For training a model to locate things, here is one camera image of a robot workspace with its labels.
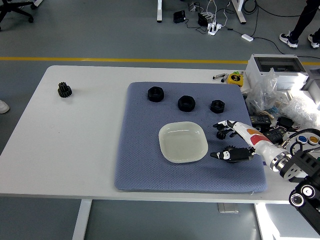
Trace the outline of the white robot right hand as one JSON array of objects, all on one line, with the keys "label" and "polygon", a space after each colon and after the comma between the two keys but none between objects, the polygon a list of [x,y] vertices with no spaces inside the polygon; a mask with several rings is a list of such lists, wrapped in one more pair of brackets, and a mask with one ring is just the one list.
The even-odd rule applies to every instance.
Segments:
[{"label": "white robot right hand", "polygon": [[231,138],[239,135],[249,145],[248,148],[227,146],[221,152],[212,152],[210,156],[213,158],[228,163],[238,163],[251,160],[254,155],[259,155],[264,158],[273,171],[276,171],[277,165],[282,160],[291,157],[287,150],[275,146],[264,134],[245,123],[224,120],[214,124],[213,127],[218,130],[216,135],[218,139],[223,140],[227,133],[231,132]]}]

